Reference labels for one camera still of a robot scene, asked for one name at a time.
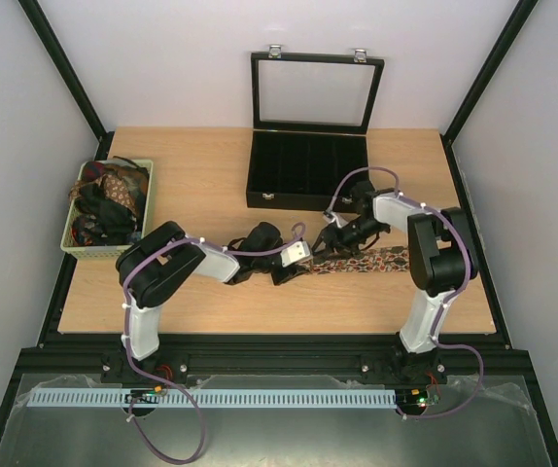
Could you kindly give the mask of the patterned paisley tie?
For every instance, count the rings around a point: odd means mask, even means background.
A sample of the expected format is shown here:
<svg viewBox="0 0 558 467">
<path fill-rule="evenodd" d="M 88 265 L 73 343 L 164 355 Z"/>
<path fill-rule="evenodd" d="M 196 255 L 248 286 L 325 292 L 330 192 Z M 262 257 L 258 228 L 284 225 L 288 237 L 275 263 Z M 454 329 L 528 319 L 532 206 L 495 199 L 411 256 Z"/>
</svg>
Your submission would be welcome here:
<svg viewBox="0 0 558 467">
<path fill-rule="evenodd" d="M 307 267 L 310 274 L 336 272 L 408 272 L 409 252 L 406 246 L 369 248 L 356 256 L 331 255 L 315 259 Z"/>
</svg>

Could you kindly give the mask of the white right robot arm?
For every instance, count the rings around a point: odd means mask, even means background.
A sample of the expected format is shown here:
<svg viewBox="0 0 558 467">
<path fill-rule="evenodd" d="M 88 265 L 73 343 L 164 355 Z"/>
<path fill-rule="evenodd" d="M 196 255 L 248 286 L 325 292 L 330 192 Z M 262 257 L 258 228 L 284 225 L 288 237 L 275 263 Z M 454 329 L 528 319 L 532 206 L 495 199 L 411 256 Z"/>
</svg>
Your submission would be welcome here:
<svg viewBox="0 0 558 467">
<path fill-rule="evenodd" d="M 369 181 L 353 187 L 351 200 L 358 216 L 345 221 L 331 203 L 324 211 L 327 225 L 312 252 L 324 259 L 354 258 L 370 238 L 393 230 L 407 235 L 408 269 L 416 293 L 387 357 L 387 367 L 401 382 L 432 374 L 443 320 L 479 272 L 468 215 L 460 207 L 437 210 L 398 190 L 377 191 Z"/>
</svg>

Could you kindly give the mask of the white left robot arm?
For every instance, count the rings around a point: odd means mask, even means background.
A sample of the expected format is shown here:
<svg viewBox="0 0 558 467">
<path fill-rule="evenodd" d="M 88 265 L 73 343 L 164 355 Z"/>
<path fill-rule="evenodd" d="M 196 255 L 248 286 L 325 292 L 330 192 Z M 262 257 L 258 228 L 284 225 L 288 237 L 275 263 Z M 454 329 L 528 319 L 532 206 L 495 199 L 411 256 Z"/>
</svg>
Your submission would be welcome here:
<svg viewBox="0 0 558 467">
<path fill-rule="evenodd" d="M 299 222 L 293 238 L 284 241 L 274 225 L 261 222 L 247 236 L 220 246 L 168 221 L 129 247 L 116 261 L 124 293 L 122 349 L 102 356 L 101 380 L 124 386 L 148 384 L 154 377 L 159 384 L 184 383 L 189 354 L 159 349 L 164 305 L 193 275 L 237 285 L 263 273 L 281 285 L 303 274 L 301 264 L 311 258 L 304 234 Z"/>
</svg>

